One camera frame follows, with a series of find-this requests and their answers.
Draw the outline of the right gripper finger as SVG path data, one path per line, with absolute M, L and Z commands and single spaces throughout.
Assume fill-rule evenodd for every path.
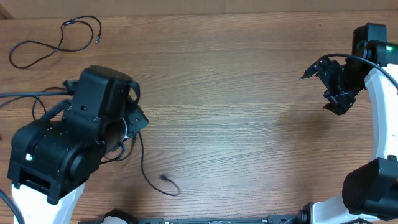
M 356 92 L 341 92 L 324 94 L 329 102 L 323 107 L 336 115 L 344 115 L 355 103 Z
M 309 66 L 300 77 L 301 80 L 307 79 L 318 73 L 322 69 L 321 61 L 317 60 L 311 66 Z

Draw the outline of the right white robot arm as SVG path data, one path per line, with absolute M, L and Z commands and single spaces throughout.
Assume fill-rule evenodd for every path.
M 373 151 L 370 161 L 350 172 L 341 193 L 309 203 L 288 223 L 372 223 L 397 219 L 397 44 L 384 24 L 367 23 L 353 32 L 350 54 L 320 57 L 303 73 L 326 87 L 325 109 L 345 114 L 366 90 L 371 103 Z

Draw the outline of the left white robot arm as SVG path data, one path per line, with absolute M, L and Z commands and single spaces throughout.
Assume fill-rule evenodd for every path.
M 6 202 L 15 223 L 69 223 L 102 158 L 148 123 L 129 75 L 92 65 L 64 85 L 67 97 L 12 137 Z

